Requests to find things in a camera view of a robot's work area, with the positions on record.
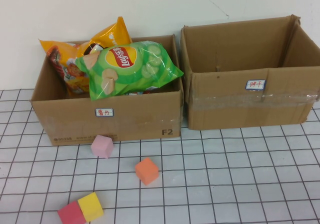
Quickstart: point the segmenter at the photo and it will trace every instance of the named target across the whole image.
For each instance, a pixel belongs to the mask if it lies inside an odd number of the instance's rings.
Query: red foam cube
[[[77,201],[71,202],[64,208],[58,210],[62,224],[85,224],[86,219]]]

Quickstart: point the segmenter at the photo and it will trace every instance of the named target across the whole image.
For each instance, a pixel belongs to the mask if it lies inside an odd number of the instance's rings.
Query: yellow foam cube
[[[79,199],[78,203],[87,222],[91,222],[104,215],[104,211],[95,192]]]

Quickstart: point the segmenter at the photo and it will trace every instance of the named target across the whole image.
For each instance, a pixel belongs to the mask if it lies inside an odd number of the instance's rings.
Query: orange foam cube
[[[145,185],[149,185],[159,176],[159,169],[149,157],[135,165],[135,174]]]

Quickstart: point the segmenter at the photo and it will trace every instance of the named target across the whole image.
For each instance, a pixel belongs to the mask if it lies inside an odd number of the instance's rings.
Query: snack packaging
[[[153,90],[184,74],[153,41],[96,51],[77,58],[75,64],[89,76],[91,100]]]
[[[100,31],[85,43],[73,44],[44,40],[40,40],[40,43],[53,67],[65,81],[69,94],[72,95],[89,92],[89,77],[75,65],[76,58],[101,51],[104,48],[130,44],[132,40],[124,19],[120,16],[115,24]]]
[[[143,95],[143,94],[149,94],[151,91],[146,90],[146,91],[136,91],[136,92],[128,92],[124,94],[125,96],[136,96],[136,95]]]

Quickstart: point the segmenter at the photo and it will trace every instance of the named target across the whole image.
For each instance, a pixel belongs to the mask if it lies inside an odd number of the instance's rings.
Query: pink foam cube
[[[109,158],[114,149],[114,143],[110,137],[97,135],[91,144],[94,155],[101,158]]]

